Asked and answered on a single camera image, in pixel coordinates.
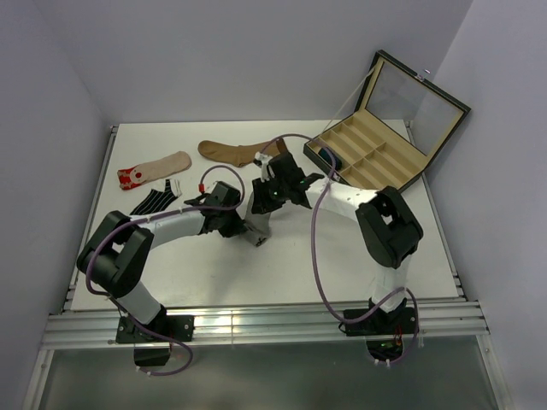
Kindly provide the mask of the brown long sock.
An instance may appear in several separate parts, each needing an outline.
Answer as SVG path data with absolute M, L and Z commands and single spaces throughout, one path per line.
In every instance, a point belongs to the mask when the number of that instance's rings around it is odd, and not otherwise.
M 284 139 L 274 143 L 263 142 L 252 145 L 228 145 L 204 140 L 197 146 L 197 151 L 202 157 L 235 167 L 244 167 L 251 163 L 256 165 L 256 154 L 259 152 L 269 157 L 275 157 L 287 150 Z

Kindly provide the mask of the green christmas bear sock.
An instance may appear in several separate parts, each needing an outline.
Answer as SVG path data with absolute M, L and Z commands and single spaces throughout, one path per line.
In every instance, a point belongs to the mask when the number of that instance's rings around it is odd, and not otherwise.
M 336 171 L 342 169 L 343 162 L 337 156 L 337 154 L 329 148 L 321 148 L 318 152 L 320 158 L 329 164 L 329 166 L 334 166 Z

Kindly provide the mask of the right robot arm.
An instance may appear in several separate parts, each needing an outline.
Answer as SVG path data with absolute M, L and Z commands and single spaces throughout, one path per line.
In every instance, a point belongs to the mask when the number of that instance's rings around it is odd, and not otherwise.
M 405 296 L 410 293 L 406 287 L 410 257 L 424 236 L 400 192 L 392 186 L 366 190 L 319 173 L 305 175 L 288 152 L 275 157 L 257 153 L 253 162 L 261 169 L 261 176 L 252 181 L 245 215 L 253 233 L 262 242 L 269 239 L 271 214 L 288 202 L 311 210 L 312 268 L 321 299 L 327 304 L 317 265 L 317 214 L 323 209 L 355 221 L 369 255 L 379 265 L 369 311 L 364 317 L 370 317 L 376 331 L 391 331 L 398 324 L 398 311 L 405 307 Z

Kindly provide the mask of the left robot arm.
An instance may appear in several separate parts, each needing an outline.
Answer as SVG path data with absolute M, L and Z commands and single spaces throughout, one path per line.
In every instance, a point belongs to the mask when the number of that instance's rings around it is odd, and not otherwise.
M 218 231 L 223 237 L 245 232 L 236 208 L 243 193 L 218 182 L 210 193 L 185 202 L 181 208 L 130 217 L 108 213 L 80 252 L 76 267 L 85 275 L 88 291 L 109 297 L 136 322 L 136 332 L 147 341 L 163 337 L 165 307 L 141 281 L 149 253 L 165 243 Z M 92 288 L 96 284 L 103 290 Z

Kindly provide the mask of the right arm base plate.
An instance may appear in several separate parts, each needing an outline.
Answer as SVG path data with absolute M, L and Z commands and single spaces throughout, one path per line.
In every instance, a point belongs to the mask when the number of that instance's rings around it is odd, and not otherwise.
M 399 312 L 385 313 L 381 309 L 366 320 L 355 324 L 339 324 L 338 329 L 347 337 L 401 336 L 415 332 L 416 314 L 412 307 Z

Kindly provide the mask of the grey striped sock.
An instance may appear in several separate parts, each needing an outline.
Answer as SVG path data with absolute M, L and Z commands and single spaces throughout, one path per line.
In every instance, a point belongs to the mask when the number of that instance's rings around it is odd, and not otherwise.
M 251 193 L 244 216 L 244 225 L 247 231 L 243 233 L 243 239 L 255 247 L 260 247 L 272 235 L 269 224 L 271 214 L 253 214 L 251 210 L 254 202 L 255 197 Z

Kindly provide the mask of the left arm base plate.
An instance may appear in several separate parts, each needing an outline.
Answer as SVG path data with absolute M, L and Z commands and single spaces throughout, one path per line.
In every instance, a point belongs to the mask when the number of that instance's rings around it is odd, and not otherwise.
M 119 320 L 115 342 L 119 344 L 142 344 L 166 342 L 166 337 L 190 342 L 193 337 L 194 317 L 192 315 L 167 315 L 140 329 L 134 320 L 122 317 Z

